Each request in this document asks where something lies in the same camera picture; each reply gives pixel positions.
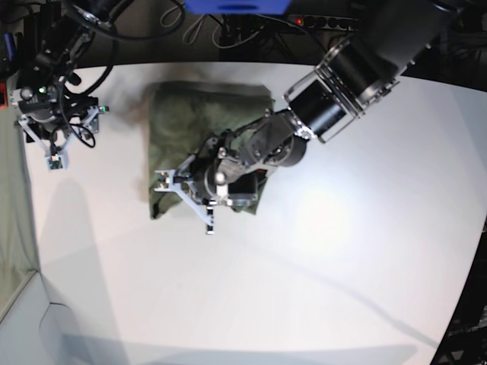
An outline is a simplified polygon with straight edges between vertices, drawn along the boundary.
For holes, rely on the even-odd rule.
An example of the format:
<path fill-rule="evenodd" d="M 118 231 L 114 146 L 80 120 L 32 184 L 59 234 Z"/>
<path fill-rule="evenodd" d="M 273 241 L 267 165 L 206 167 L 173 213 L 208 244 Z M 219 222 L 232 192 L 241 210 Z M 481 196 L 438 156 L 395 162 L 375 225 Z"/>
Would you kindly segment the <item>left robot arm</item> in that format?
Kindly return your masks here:
<path fill-rule="evenodd" d="M 204 140 L 154 191 L 187 203 L 214 226 L 214 208 L 255 208 L 270 173 L 304 156 L 309 140 L 346 125 L 385 96 L 396 77 L 466 7 L 465 1 L 378 1 L 357 33 L 338 42 L 285 94 L 287 106 Z"/>

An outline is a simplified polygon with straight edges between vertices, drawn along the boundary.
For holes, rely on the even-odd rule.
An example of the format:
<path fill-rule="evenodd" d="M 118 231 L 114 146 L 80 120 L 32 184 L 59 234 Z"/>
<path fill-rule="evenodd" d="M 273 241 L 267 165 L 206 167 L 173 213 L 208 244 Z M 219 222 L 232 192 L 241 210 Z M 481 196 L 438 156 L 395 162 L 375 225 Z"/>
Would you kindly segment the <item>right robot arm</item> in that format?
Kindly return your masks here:
<path fill-rule="evenodd" d="M 64 1 L 66 13 L 46 29 L 33 57 L 8 80 L 7 101 L 17 117 L 16 125 L 28 143 L 43 151 L 49 170 L 68 166 L 68 148 L 74 140 L 88 148 L 96 145 L 98 119 L 108 106 L 93 95 L 113 69 L 119 51 L 116 19 L 126 1 Z M 72 92 L 80 84 L 75 70 L 95 36 L 111 39 L 109 61 L 102 75 L 86 90 Z"/>

